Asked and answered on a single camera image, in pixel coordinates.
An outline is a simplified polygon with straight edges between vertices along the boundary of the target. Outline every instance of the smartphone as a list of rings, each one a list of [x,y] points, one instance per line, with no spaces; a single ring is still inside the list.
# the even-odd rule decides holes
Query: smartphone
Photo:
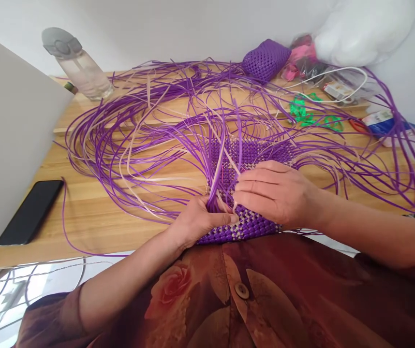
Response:
[[[64,182],[38,181],[33,185],[0,237],[0,246],[30,243],[43,225]]]

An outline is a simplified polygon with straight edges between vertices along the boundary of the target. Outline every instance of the rose print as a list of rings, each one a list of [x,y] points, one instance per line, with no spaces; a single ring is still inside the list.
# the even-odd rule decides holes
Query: rose print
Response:
[[[151,302],[145,319],[155,319],[167,315],[183,301],[192,283],[192,273],[188,265],[177,261],[160,277],[151,289]]]

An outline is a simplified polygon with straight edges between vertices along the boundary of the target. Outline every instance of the purple woven bag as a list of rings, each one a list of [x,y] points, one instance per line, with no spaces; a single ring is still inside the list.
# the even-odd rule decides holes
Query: purple woven bag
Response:
[[[280,163],[290,164],[294,156],[294,147],[288,142],[277,149],[270,147],[271,142],[258,141],[243,141],[241,144],[241,168],[240,171],[253,169],[256,164],[265,160],[276,160]],[[232,157],[235,163],[239,162],[239,143],[238,140],[227,142],[226,150]],[[220,145],[218,142],[210,142],[207,151],[210,154],[210,161],[214,167],[217,166],[217,161],[220,154]],[[231,167],[230,162],[226,156],[222,159],[222,175],[221,186],[223,188],[230,188],[230,193],[233,193],[235,188],[236,171]],[[201,237],[198,244],[212,244],[212,243],[226,243],[238,240],[246,240],[267,234],[278,233],[282,231],[282,227],[276,223],[267,220],[258,213],[246,209],[239,205],[235,212],[238,214],[239,221],[234,225],[221,226],[212,229],[208,234]]]
[[[291,49],[267,39],[243,58],[243,69],[266,83],[277,75],[291,55]]]

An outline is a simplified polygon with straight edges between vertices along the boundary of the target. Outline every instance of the gray bottle cap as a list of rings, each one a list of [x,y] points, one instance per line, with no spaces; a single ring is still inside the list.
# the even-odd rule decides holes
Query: gray bottle cap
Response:
[[[43,47],[48,53],[59,58],[75,58],[82,50],[82,45],[77,38],[61,28],[43,30],[42,41]]]

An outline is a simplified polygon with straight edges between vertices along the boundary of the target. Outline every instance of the clear plastic bottle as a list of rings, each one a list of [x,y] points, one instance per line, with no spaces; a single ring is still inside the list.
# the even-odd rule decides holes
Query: clear plastic bottle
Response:
[[[63,29],[47,28],[42,32],[42,41],[79,92],[93,101],[111,95],[114,89],[109,79],[77,38]]]

